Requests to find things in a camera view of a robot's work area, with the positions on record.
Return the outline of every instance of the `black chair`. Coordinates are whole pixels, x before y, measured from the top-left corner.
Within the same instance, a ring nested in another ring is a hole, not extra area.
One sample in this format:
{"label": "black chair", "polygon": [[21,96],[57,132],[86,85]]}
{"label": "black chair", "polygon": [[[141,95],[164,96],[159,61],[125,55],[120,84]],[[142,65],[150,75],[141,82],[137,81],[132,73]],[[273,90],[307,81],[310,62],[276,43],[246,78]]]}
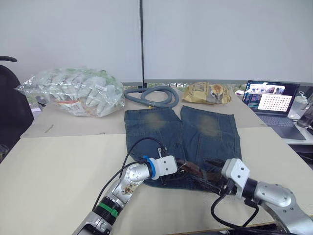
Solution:
{"label": "black chair", "polygon": [[[17,62],[15,58],[0,56],[0,61]],[[0,144],[9,150],[17,143],[34,120],[25,95],[16,91],[18,78],[0,65]]]}

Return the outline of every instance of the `laptop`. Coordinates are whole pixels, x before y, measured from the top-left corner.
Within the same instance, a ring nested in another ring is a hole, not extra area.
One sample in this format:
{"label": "laptop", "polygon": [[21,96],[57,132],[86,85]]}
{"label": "laptop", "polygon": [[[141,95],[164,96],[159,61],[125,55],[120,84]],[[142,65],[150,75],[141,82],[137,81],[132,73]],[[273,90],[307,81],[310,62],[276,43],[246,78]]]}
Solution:
{"label": "laptop", "polygon": [[282,138],[305,140],[288,118],[299,84],[248,81],[243,102]]}

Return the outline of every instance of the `desk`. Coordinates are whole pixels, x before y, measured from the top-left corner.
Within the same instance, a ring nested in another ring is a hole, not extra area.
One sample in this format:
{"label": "desk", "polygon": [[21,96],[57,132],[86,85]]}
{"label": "desk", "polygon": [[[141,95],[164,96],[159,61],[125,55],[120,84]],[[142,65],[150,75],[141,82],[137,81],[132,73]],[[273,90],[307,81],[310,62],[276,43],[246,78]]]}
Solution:
{"label": "desk", "polygon": [[[313,171],[269,127],[240,128],[251,178],[290,188],[313,216]],[[126,154],[125,134],[21,139],[0,164],[0,234],[71,234]],[[209,208],[217,195],[141,185],[114,224],[114,235],[224,230]],[[243,224],[253,213],[229,196],[217,215]],[[260,208],[252,225],[273,222]]]}
{"label": "desk", "polygon": [[[180,100],[173,108],[180,117],[180,110],[183,105],[207,111],[234,114],[237,128],[262,127],[266,126],[234,93],[232,101],[228,104],[194,104],[182,101],[183,94],[180,93]],[[150,100],[163,100],[167,97],[165,93],[154,92],[147,96]],[[33,124],[21,136],[25,137],[50,137],[50,136],[79,136],[95,134],[124,134],[125,123],[124,113],[128,109],[146,109],[147,106],[141,105],[130,100],[126,100],[126,106],[105,117],[74,117],[66,111],[59,110],[56,105],[47,105],[43,113],[34,120]]]}
{"label": "desk", "polygon": [[[290,111],[289,114],[288,114],[288,117],[289,118],[292,118],[292,119],[299,119],[301,118],[301,116],[299,116],[298,114]],[[302,128],[300,126],[298,126],[296,124],[296,122],[294,123],[295,127],[300,131],[300,133],[304,136],[304,138],[306,139],[305,141],[300,141],[300,140],[293,140],[293,139],[284,139],[284,141],[287,143],[287,144],[297,144],[297,145],[313,145],[313,135],[310,134],[308,131],[307,131],[307,128]]]}

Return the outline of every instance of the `gray hose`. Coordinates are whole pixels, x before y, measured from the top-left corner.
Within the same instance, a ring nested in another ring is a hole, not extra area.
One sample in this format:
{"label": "gray hose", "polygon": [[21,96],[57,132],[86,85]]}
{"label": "gray hose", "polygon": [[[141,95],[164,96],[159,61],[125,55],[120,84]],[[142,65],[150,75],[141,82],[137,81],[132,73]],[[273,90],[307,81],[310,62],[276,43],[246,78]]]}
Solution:
{"label": "gray hose", "polygon": [[[154,101],[150,101],[147,100],[145,97],[146,95],[150,94],[151,92],[155,92],[155,91],[159,91],[159,92],[165,92],[167,94],[167,99],[161,102],[154,102]],[[136,93],[136,92],[143,92],[139,98],[135,98],[133,96],[130,96],[128,93]],[[157,108],[163,108],[163,107],[174,107],[178,104],[179,101],[179,96],[177,94],[177,92],[168,86],[158,86],[158,87],[153,87],[153,88],[139,88],[139,89],[130,89],[130,90],[126,90],[124,91],[124,96],[125,98],[140,103],[140,104],[145,104],[147,106],[153,106],[153,107],[157,107]]]}

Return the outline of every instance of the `blue jeans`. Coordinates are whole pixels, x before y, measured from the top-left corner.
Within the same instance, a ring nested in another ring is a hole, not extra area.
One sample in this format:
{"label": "blue jeans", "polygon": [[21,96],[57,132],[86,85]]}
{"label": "blue jeans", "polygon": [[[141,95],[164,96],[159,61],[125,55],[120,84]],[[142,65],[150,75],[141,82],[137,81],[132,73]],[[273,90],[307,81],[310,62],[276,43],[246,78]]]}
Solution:
{"label": "blue jeans", "polygon": [[[125,112],[127,150],[140,138],[158,139],[176,159],[187,160],[201,169],[214,172],[208,160],[240,158],[240,137],[233,115],[218,114],[183,106],[181,120],[171,108],[128,110]],[[143,156],[159,158],[158,143],[143,140],[132,150],[134,160]],[[146,184],[162,188],[185,188],[214,191],[215,183],[203,182],[189,173],[178,171],[160,180],[146,180]]]}

